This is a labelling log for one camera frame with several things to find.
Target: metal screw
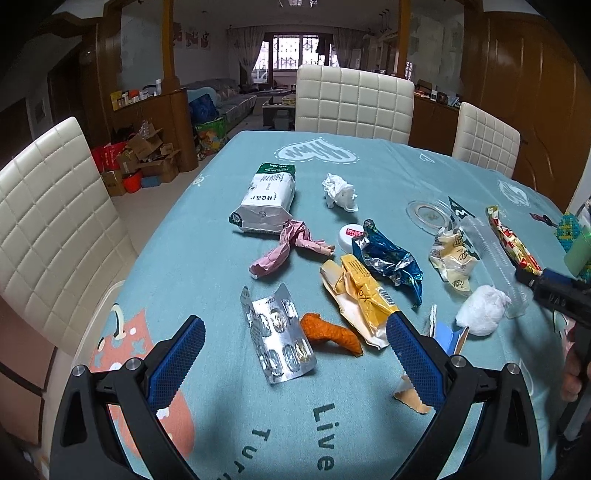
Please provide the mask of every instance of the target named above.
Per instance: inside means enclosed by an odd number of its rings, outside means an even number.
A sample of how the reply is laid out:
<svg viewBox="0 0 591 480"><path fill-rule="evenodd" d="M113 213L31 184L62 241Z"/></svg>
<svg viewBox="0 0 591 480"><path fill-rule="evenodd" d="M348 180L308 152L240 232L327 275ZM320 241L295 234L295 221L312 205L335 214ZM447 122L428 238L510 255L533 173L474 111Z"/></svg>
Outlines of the metal screw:
<svg viewBox="0 0 591 480"><path fill-rule="evenodd" d="M519 373L521 372L519 365L516 364L507 364L507 370L511 375L519 375Z"/></svg>
<svg viewBox="0 0 591 480"><path fill-rule="evenodd" d="M141 364L141 358L133 357L125 362L125 368L127 370L137 370Z"/></svg>
<svg viewBox="0 0 591 480"><path fill-rule="evenodd" d="M461 355L454 355L452 357L452 365L457 368L464 368L466 366L466 359Z"/></svg>
<svg viewBox="0 0 591 480"><path fill-rule="evenodd" d="M72 375L74 375L75 377L79 377L84 373L84 370L86 370L86 367L84 365L76 365L72 369Z"/></svg>

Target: white chair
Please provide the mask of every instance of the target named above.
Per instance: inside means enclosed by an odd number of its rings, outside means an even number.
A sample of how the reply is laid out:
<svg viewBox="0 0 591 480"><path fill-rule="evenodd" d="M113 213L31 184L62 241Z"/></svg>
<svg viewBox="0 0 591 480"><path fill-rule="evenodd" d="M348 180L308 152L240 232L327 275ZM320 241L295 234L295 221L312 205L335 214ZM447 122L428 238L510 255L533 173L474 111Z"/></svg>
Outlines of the white chair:
<svg viewBox="0 0 591 480"><path fill-rule="evenodd" d="M297 72L295 130L383 138L408 144L414 85L360 70L302 65Z"/></svg>
<svg viewBox="0 0 591 480"><path fill-rule="evenodd" d="M136 257L75 118L0 171L0 294L68 355L88 360L81 340Z"/></svg>
<svg viewBox="0 0 591 480"><path fill-rule="evenodd" d="M520 140L515 128L474 105L462 102L452 157L500 171L511 178Z"/></svg>

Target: orange snack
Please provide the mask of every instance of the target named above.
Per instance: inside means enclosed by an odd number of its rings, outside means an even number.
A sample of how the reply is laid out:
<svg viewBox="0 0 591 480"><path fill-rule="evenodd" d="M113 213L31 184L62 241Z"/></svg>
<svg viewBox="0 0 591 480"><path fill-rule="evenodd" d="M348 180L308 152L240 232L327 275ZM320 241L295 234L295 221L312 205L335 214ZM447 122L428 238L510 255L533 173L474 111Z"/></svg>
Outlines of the orange snack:
<svg viewBox="0 0 591 480"><path fill-rule="evenodd" d="M351 330L325 322L317 313L306 313L300 320L304 333L310 342L327 342L332 340L346 348L355 356L363 355L361 343Z"/></svg>

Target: green object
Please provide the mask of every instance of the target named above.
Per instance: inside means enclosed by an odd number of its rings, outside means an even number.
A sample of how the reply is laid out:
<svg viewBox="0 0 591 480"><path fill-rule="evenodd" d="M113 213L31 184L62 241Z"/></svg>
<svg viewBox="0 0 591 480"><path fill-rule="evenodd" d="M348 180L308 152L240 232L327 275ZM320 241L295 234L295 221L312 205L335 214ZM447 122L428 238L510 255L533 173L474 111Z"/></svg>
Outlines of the green object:
<svg viewBox="0 0 591 480"><path fill-rule="evenodd" d="M591 231L583 227L583 231L564 256L564 264L575 277L578 277L589 260L591 260Z"/></svg>
<svg viewBox="0 0 591 480"><path fill-rule="evenodd" d="M283 173L286 172L295 180L296 178L295 165L282 165L279 163L263 163L256 171L257 173Z"/></svg>
<svg viewBox="0 0 591 480"><path fill-rule="evenodd" d="M205 124L193 125L199 138L201 152L213 155L219 152L228 140L226 138L226 117L220 116Z"/></svg>

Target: curtain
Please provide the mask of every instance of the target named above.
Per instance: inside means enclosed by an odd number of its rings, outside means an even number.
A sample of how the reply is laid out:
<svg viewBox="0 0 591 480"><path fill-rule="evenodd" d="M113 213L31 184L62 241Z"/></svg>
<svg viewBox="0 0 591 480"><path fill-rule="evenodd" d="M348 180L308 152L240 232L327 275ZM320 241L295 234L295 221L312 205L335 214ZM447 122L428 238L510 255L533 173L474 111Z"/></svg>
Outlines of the curtain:
<svg viewBox="0 0 591 480"><path fill-rule="evenodd" d="M353 50L361 48L364 34L364 32L359 30L335 28L333 40L335 42L336 57L339 59L339 67L349 68Z"/></svg>
<svg viewBox="0 0 591 480"><path fill-rule="evenodd" d="M247 84L252 83L252 69L261 52L261 44L265 29L263 27L231 28L228 30L228 41L236 54L242 68L246 70Z"/></svg>

